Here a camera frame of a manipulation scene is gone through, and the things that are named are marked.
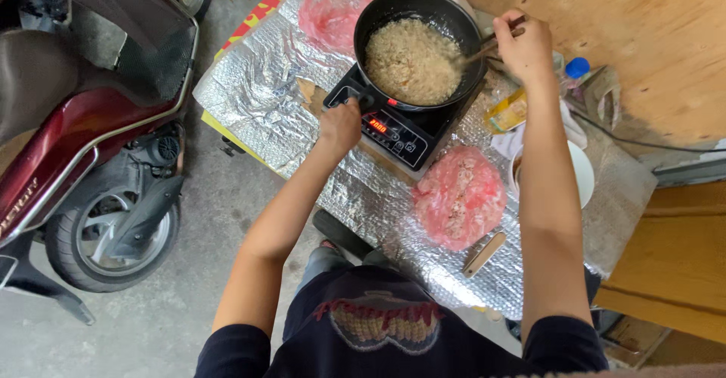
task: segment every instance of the pink plastic bag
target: pink plastic bag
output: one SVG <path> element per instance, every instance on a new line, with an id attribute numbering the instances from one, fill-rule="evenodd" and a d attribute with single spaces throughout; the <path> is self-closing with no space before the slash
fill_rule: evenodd
<path id="1" fill-rule="evenodd" d="M 413 189 L 426 233 L 453 251 L 466 249 L 502 221 L 507 194 L 499 171 L 475 147 L 454 147 Z"/>
<path id="2" fill-rule="evenodd" d="M 307 36 L 341 53 L 353 53 L 358 16 L 372 0 L 303 0 L 298 26 Z"/>

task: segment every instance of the person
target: person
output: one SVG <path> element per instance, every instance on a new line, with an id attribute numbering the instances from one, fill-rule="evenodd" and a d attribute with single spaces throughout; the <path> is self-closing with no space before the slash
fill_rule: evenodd
<path id="1" fill-rule="evenodd" d="M 548 24 L 513 38 L 494 20 L 500 54 L 528 99 L 521 165 L 522 358 L 467 327 L 372 253 L 362 266 L 324 242 L 313 250 L 270 363 L 282 266 L 328 176 L 360 140 L 357 101 L 320 119 L 320 138 L 249 229 L 199 356 L 197 377 L 515 376 L 608 368 L 586 298 L 575 174 L 560 119 Z"/>

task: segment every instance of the red led number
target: red led number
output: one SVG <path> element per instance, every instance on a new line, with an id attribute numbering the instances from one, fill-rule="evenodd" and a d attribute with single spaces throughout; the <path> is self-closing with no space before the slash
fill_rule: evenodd
<path id="1" fill-rule="evenodd" d="M 372 125 L 374 129 L 376 129 L 376 130 L 378 130 L 378 131 L 380 131 L 382 133 L 383 132 L 386 132 L 386 130 L 388 129 L 386 126 L 384 126 L 383 124 L 381 124 L 375 118 L 371 118 L 370 119 L 370 125 Z"/>

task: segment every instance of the scooter wheel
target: scooter wheel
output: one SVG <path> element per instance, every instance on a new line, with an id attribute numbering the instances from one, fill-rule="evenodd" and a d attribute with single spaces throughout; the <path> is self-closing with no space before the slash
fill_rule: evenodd
<path id="1" fill-rule="evenodd" d="M 128 289 L 154 272 L 177 242 L 178 202 L 154 234 L 140 241 L 135 257 L 109 257 L 103 251 L 135 203 L 136 194 L 117 188 L 95 193 L 83 206 L 50 218 L 45 245 L 55 272 L 71 286 L 96 293 Z"/>

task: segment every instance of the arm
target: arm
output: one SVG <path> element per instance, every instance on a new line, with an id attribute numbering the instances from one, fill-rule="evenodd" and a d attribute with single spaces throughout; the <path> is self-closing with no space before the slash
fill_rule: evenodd
<path id="1" fill-rule="evenodd" d="M 517 38 L 495 19 L 500 54 L 527 93 L 527 124 L 521 165 L 519 220 L 524 267 L 522 343 L 532 325 L 547 316 L 576 317 L 592 325 L 582 270 L 582 217 L 575 172 L 552 72 L 552 35 L 547 23 L 529 19 Z"/>
<path id="2" fill-rule="evenodd" d="M 355 99 L 322 115 L 312 151 L 247 232 L 219 301 L 213 332 L 249 324 L 272 334 L 282 266 L 327 178 L 360 137 Z"/>

